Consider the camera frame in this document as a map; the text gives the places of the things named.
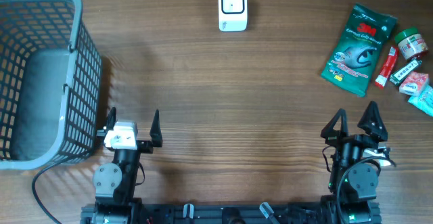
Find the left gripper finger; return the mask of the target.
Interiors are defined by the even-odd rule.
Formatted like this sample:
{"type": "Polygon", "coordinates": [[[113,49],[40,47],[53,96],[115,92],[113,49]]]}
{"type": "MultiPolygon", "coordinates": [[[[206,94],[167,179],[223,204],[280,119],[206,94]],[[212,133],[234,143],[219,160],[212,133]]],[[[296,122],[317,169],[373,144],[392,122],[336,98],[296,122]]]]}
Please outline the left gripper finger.
{"type": "Polygon", "coordinates": [[[112,107],[109,111],[107,117],[106,117],[106,123],[103,127],[104,131],[108,131],[114,128],[114,125],[116,123],[116,108],[112,107]]]}
{"type": "Polygon", "coordinates": [[[160,112],[159,110],[155,111],[154,118],[152,121],[152,126],[150,129],[150,137],[151,142],[154,147],[162,147],[163,138],[162,131],[160,128],[160,112]]]}

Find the red toothpaste tube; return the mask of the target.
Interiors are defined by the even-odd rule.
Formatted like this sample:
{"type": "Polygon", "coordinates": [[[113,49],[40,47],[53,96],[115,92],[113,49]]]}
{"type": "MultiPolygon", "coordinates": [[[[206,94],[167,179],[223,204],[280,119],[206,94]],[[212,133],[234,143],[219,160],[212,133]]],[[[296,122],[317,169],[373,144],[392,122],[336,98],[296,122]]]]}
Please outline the red toothpaste tube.
{"type": "Polygon", "coordinates": [[[398,58],[398,47],[392,46],[384,62],[378,77],[375,80],[375,86],[383,89],[385,87],[386,82],[388,81],[391,72],[396,64],[398,58]]]}

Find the red white small packet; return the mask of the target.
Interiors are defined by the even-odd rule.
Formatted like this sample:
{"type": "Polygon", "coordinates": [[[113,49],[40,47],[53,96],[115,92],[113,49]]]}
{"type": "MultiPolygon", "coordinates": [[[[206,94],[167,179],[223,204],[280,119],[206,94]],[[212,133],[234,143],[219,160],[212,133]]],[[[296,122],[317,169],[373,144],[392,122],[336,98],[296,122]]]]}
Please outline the red white small packet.
{"type": "Polygon", "coordinates": [[[399,87],[399,92],[419,96],[430,82],[429,74],[411,72],[399,87]]]}

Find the light green wipes packet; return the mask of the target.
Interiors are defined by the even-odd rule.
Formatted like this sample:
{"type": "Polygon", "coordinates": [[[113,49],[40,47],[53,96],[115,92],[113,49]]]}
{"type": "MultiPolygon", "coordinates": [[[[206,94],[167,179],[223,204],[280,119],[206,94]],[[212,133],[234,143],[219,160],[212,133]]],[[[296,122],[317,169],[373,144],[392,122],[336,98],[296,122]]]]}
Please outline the light green wipes packet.
{"type": "Polygon", "coordinates": [[[433,116],[433,89],[430,85],[427,85],[418,96],[411,96],[408,102],[427,115],[433,116]]]}

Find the green 3M gloves package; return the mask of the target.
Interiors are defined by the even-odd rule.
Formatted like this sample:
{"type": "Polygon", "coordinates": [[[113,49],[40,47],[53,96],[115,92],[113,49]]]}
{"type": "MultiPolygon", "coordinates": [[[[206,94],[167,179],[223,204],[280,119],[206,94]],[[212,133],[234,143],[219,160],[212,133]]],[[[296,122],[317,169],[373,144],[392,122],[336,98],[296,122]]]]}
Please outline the green 3M gloves package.
{"type": "Polygon", "coordinates": [[[394,16],[355,4],[321,77],[345,91],[364,97],[382,47],[396,23],[394,16]]]}

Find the green lid plastic jar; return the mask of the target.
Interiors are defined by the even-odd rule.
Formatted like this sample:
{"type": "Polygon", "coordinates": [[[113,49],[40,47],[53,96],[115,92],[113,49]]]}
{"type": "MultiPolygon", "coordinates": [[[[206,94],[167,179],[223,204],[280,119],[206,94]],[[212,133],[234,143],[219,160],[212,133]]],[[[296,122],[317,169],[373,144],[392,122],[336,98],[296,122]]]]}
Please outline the green lid plastic jar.
{"type": "Polygon", "coordinates": [[[428,46],[416,27],[399,32],[395,38],[399,51],[406,61],[421,59],[428,53],[428,46]]]}

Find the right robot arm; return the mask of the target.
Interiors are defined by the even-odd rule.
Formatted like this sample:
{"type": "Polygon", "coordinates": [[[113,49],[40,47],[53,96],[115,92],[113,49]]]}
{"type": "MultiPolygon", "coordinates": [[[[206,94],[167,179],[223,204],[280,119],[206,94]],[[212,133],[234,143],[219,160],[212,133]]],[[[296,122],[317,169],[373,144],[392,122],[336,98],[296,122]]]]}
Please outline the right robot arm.
{"type": "Polygon", "coordinates": [[[374,202],[383,166],[395,166],[386,146],[388,132],[376,102],[364,111],[358,128],[362,134],[348,132],[347,116],[339,109],[321,131],[331,155],[328,196],[321,197],[321,215],[325,223],[381,223],[380,207],[374,202]]]}

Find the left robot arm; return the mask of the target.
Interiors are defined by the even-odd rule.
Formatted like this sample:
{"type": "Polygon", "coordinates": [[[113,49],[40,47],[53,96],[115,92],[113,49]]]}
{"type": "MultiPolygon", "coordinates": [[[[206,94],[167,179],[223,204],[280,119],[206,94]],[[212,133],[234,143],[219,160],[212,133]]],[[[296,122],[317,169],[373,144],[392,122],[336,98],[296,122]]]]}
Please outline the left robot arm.
{"type": "Polygon", "coordinates": [[[150,212],[141,198],[134,197],[135,188],[143,184],[137,181],[142,154],[151,154],[163,144],[160,128],[160,112],[155,111],[150,128],[150,139],[139,140],[134,121],[116,119],[116,108],[106,118],[106,125],[97,130],[105,148],[114,152],[110,163],[98,167],[93,175],[95,204],[81,210],[81,223],[153,223],[150,212]]]}

